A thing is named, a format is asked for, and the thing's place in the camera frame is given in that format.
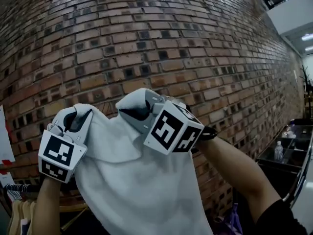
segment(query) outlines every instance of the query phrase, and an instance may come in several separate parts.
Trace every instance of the brick wall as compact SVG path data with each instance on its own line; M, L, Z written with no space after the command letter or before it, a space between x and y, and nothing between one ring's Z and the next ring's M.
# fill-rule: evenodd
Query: brick wall
M16 156L1 168L37 183L40 137L60 109L89 103L111 117L140 87L182 97L255 158L301 116L300 65L256 0L0 0L0 101ZM203 155L194 163L204 208L223 213L230 186Z

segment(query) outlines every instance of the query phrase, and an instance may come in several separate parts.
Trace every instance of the ceiling light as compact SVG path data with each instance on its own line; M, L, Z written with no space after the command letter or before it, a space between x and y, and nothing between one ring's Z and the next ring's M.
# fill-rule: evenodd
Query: ceiling light
M310 50L313 50L313 46L305 48L305 51L310 51Z
M305 34L302 37L302 41L307 41L307 40L310 40L310 39L313 39L313 34Z

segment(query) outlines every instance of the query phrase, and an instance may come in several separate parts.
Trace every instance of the white wall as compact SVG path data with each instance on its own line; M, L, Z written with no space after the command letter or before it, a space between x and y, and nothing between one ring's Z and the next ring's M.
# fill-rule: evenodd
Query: white wall
M313 22L313 0L289 0L267 13L276 27L278 34Z
M303 67L308 67L307 71L309 79L313 80L313 55L309 55L303 58Z

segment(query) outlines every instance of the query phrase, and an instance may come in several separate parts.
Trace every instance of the white cube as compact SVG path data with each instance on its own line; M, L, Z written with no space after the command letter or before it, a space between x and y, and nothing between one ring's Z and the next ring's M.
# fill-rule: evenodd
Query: white cube
M44 130L38 153L39 171L67 183L86 151L86 147Z
M188 152L204 126L186 109L167 100L144 141L163 154Z

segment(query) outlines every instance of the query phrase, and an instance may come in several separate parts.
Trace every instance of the forearm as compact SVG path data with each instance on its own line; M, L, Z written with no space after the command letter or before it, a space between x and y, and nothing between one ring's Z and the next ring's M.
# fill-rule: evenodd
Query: forearm
M45 178L35 207L32 226L34 235L60 234L60 187L61 182Z
M215 137L198 142L197 148L221 176L247 199L255 222L272 203L280 199L255 161L234 146Z

